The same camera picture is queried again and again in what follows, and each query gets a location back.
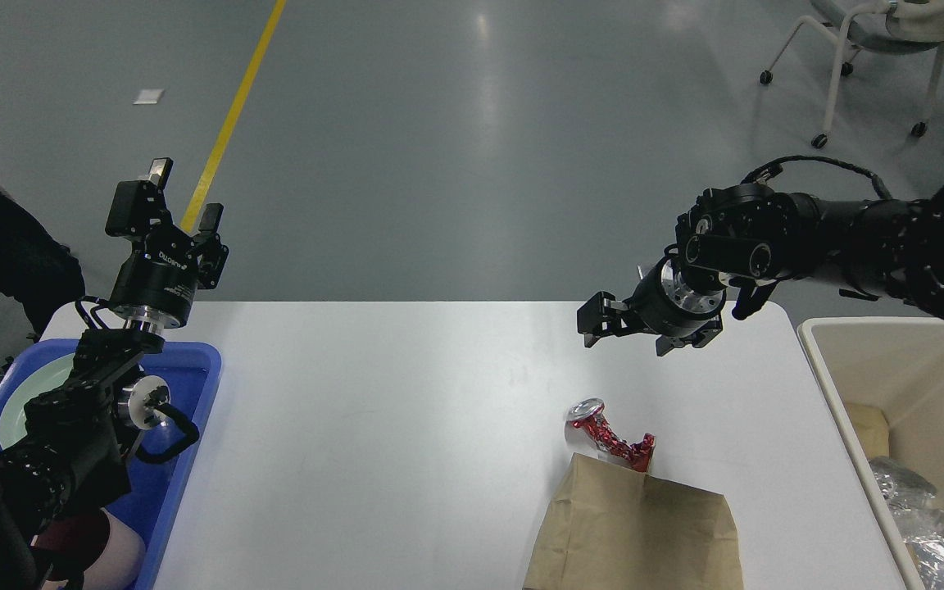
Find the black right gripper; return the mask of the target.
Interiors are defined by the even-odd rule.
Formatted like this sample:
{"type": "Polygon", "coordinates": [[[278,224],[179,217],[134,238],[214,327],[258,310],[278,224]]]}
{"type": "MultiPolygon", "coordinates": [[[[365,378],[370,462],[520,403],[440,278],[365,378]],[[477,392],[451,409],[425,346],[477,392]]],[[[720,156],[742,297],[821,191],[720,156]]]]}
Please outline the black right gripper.
{"type": "Polygon", "coordinates": [[[633,334],[656,336],[656,355],[692,347],[700,350],[723,332],[724,295],[693,290],[672,259],[651,268],[626,303],[596,292],[577,310],[577,331],[592,348],[603,338],[633,334]]]}

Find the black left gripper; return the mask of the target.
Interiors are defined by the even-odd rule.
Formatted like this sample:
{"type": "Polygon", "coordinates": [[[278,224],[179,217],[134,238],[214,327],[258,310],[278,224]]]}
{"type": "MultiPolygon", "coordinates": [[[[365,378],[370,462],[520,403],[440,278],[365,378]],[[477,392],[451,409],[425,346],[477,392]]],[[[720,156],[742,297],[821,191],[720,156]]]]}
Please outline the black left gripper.
{"type": "Polygon", "coordinates": [[[121,318],[150,312],[166,329],[187,325],[197,289],[217,287],[229,256],[220,238],[221,204],[205,205],[194,237],[183,230],[154,230],[173,224],[165,200],[172,167],[172,158],[154,158],[141,178],[119,182],[105,224],[110,238],[131,243],[109,309],[121,318]]]}

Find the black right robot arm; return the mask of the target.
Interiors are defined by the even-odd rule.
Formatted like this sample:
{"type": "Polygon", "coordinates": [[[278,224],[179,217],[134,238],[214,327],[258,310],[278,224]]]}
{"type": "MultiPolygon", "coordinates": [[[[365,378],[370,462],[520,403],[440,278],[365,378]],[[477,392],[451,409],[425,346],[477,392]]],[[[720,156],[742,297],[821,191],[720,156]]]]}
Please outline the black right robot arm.
{"type": "Polygon", "coordinates": [[[865,176],[875,198],[833,201],[768,186],[787,163],[775,158],[741,183],[707,189],[677,218],[674,242],[619,299],[600,291],[578,310],[585,347],[606,337],[656,336],[656,354],[702,348],[731,315],[746,319],[788,281],[831,284],[843,297],[900,300],[944,321],[944,186],[933,197],[896,199],[877,173],[825,158],[865,176]]]}

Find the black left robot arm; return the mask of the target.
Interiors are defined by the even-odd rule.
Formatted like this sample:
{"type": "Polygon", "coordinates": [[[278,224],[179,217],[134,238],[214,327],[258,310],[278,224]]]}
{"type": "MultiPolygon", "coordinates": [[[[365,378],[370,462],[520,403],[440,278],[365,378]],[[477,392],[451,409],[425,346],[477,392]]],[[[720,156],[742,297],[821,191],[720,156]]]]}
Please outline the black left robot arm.
{"type": "Polygon", "coordinates": [[[105,231],[129,240],[129,258],[109,298],[79,310],[87,328],[63,385],[26,402],[24,437],[0,451],[0,589],[38,589],[52,574],[82,588],[74,561],[34,545],[38,535],[131,492],[132,459],[161,465],[199,441],[166,382],[139,365],[164,351],[165,331],[188,324],[197,291],[216,287],[229,256],[222,205],[206,206],[195,234],[173,223],[172,166],[155,158],[142,178],[117,184],[105,231]]]}

